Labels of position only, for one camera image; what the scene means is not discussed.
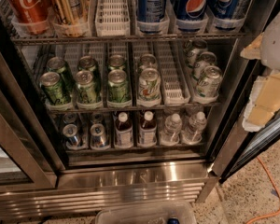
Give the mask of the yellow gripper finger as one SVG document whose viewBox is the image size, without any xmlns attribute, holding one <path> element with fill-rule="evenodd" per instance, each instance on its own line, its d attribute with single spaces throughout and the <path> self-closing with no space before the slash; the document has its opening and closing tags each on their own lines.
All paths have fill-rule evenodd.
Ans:
<svg viewBox="0 0 280 224">
<path fill-rule="evenodd" d="M 242 126 L 245 131 L 258 132 L 280 109 L 280 72 L 257 77 L 245 107 Z"/>
<path fill-rule="evenodd" d="M 260 60 L 262 39 L 263 33 L 259 34 L 247 47 L 245 47 L 240 52 L 240 56 L 248 60 Z"/>
</svg>

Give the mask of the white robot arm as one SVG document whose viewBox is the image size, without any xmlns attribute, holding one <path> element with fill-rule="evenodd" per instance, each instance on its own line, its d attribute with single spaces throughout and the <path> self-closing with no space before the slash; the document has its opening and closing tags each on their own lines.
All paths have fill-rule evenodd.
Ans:
<svg viewBox="0 0 280 224">
<path fill-rule="evenodd" d="M 248 132 L 257 132 L 280 109 L 280 11 L 240 56 L 260 60 L 271 71 L 257 77 L 245 107 L 242 126 Z"/>
</svg>

